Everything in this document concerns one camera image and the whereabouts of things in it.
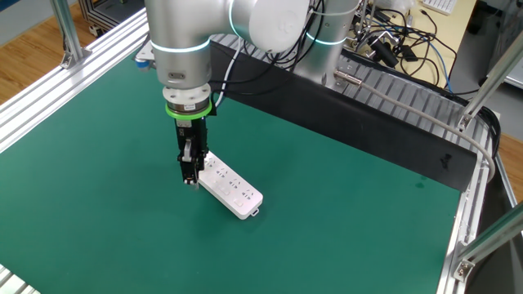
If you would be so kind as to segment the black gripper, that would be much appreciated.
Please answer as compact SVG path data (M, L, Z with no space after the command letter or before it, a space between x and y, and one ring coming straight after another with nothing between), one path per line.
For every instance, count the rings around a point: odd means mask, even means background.
M197 185L199 170L205 169L208 156L208 129L205 118L195 120L176 119L176 132L179 150L178 161L181 166L183 182Z

